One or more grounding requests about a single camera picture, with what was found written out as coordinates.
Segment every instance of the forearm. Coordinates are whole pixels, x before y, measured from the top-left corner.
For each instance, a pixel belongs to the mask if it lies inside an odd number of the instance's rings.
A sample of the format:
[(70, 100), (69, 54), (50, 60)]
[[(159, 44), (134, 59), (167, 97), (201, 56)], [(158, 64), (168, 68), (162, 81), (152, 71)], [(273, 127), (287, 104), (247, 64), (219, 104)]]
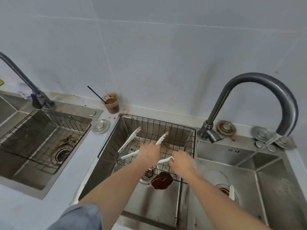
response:
[(148, 168), (137, 159), (96, 186), (79, 203), (96, 204), (103, 215), (103, 229), (113, 227)]
[(196, 170), (188, 174), (186, 181), (193, 189), (216, 230), (269, 229), (262, 222), (241, 209), (224, 193), (205, 181)]

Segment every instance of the countertop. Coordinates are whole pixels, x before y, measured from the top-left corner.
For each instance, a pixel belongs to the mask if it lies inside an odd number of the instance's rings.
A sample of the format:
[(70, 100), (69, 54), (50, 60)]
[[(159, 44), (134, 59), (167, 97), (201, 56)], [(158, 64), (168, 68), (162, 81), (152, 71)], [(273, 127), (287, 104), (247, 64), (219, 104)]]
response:
[[(88, 106), (98, 108), (97, 105), (98, 103), (95, 102), (92, 103), (91, 106)], [(188, 125), (191, 127), (200, 127), (202, 122), (205, 120), (203, 118), (179, 115), (136, 106), (122, 106), (120, 112)], [(96, 135), (92, 131), (88, 133), (43, 200), (38, 200), (0, 185), (0, 227), (3, 225), (5, 226), (4, 229), (42, 230), (46, 229), (56, 221), (72, 201), (86, 171), (90, 167), (92, 161), (97, 157), (107, 137), (111, 133), (117, 118), (118, 114), (112, 115), (106, 110), (103, 111), (99, 119), (109, 120), (109, 129), (100, 135)], [(242, 125), (236, 125), (236, 127), (239, 135), (249, 136), (251, 127)], [(305, 180), (307, 171), (297, 151), (288, 151), (287, 155), (304, 196), (307, 198), (307, 182)], [(117, 224), (113, 229), (118, 230), (128, 228)]]

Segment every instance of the faucet spout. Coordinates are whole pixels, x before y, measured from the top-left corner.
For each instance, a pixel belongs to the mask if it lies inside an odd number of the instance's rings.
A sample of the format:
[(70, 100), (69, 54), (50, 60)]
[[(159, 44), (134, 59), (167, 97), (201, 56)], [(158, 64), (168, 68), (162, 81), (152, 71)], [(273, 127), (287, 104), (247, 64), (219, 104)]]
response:
[(210, 134), (208, 134), (208, 131), (213, 128), (213, 121), (232, 89), (238, 84), (244, 82), (258, 83), (265, 86), (275, 94), (282, 107), (282, 120), (276, 133), (282, 136), (289, 136), (291, 134), (298, 119), (298, 106), (293, 93), (281, 81), (272, 76), (263, 73), (244, 73), (232, 78), (225, 85), (209, 118), (203, 123), (201, 129), (197, 132), (199, 137), (209, 138), (212, 143), (221, 140), (221, 138), (212, 137), (212, 131)]
[(33, 100), (33, 107), (37, 109), (54, 106), (54, 102), (48, 98), (48, 96), (41, 91), (32, 81), (18, 68), (18, 66), (5, 54), (0, 52), (0, 59), (2, 59), (33, 91), (31, 95)]

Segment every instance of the metal wire basket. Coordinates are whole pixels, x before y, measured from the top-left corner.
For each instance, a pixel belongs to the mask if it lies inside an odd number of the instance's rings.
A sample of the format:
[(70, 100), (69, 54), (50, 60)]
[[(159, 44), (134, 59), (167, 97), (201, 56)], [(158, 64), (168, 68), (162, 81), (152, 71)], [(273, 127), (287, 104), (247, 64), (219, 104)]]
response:
[[(119, 154), (118, 150), (120, 147), (138, 127), (141, 127), (141, 131), (124, 148), (121, 154)], [(169, 134), (161, 144), (161, 159), (170, 157), (173, 151), (178, 150), (186, 151), (194, 158), (196, 135), (195, 129), (133, 115), (121, 116), (106, 144), (100, 151), (98, 158), (113, 162), (119, 166), (128, 165), (136, 158), (137, 155), (125, 160), (120, 159), (121, 156), (138, 150), (140, 146), (145, 144), (147, 141), (156, 142), (166, 132), (169, 132)], [(161, 171), (170, 173), (175, 181), (181, 182), (180, 177), (174, 173), (168, 162), (156, 165), (154, 169), (155, 175), (158, 175)]]
[(0, 139), (1, 157), (14, 155), (12, 166), (55, 174), (90, 126), (64, 113), (35, 110)]

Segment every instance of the sleeve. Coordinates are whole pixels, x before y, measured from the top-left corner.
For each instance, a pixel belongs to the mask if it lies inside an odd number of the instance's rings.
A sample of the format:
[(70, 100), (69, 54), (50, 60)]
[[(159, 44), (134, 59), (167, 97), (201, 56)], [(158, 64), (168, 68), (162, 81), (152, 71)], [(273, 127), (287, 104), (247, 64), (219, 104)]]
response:
[(102, 230), (102, 216), (94, 204), (73, 205), (47, 230)]

